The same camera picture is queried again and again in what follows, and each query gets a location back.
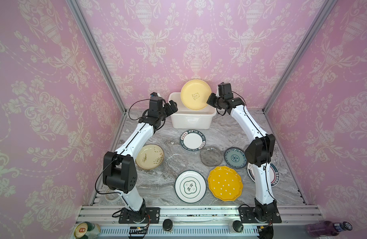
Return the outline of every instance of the plate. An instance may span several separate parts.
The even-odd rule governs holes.
[[[271,187],[275,186],[276,184],[278,184],[279,182],[279,171],[278,169],[275,167],[275,165],[273,165],[272,163],[270,163],[270,179],[271,179]],[[247,171],[248,171],[248,175],[250,175],[250,178],[255,182],[255,177],[254,177],[254,173],[253,173],[253,169],[252,169],[252,164],[248,163],[247,166]]]
[[[211,94],[210,86],[200,79],[192,79],[182,87],[181,100],[184,106],[193,111],[200,111],[207,106]]]
[[[163,150],[158,145],[145,145],[136,157],[137,165],[142,169],[154,169],[163,161]]]
[[[183,132],[180,138],[181,146],[190,152],[200,151],[206,144],[206,138],[198,130]]]
[[[182,201],[196,203],[205,195],[205,179],[196,171],[183,172],[175,181],[175,192]]]
[[[241,169],[247,165],[245,153],[240,148],[228,148],[225,151],[225,160],[228,165],[237,169]]]
[[[222,201],[234,201],[242,194],[243,183],[239,174],[227,166],[216,167],[207,178],[214,197]]]
[[[205,146],[200,151],[200,158],[204,165],[208,167],[218,166],[223,161],[223,155],[216,146]]]

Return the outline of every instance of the yellow plate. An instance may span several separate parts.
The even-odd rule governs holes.
[[[154,169],[163,160],[163,150],[158,145],[145,145],[136,157],[137,165],[142,169]]]
[[[207,106],[211,94],[210,86],[200,79],[192,79],[182,87],[181,100],[187,108],[200,111]]]
[[[234,201],[242,194],[242,179],[229,167],[222,166],[211,170],[207,182],[214,197],[222,201]]]

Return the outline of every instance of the black knob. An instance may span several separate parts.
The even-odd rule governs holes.
[[[165,231],[170,231],[173,228],[173,221],[170,219],[165,219],[164,222],[162,223],[162,228]]]
[[[243,224],[241,221],[234,221],[232,223],[232,228],[234,229],[234,231],[236,232],[242,232],[243,231]]]

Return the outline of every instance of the damask wallpaper pattern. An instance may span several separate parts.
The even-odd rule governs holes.
[[[0,239],[68,238],[120,117],[65,1],[0,1]]]
[[[191,79],[263,108],[324,0],[79,0],[129,107]],[[134,108],[145,108],[141,102]]]
[[[268,117],[310,203],[367,238],[367,0],[337,2]]]

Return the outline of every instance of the blue and white patterned plate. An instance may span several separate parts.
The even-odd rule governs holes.
[[[225,151],[225,160],[228,165],[237,169],[241,169],[247,165],[245,153],[240,148],[228,148]]]

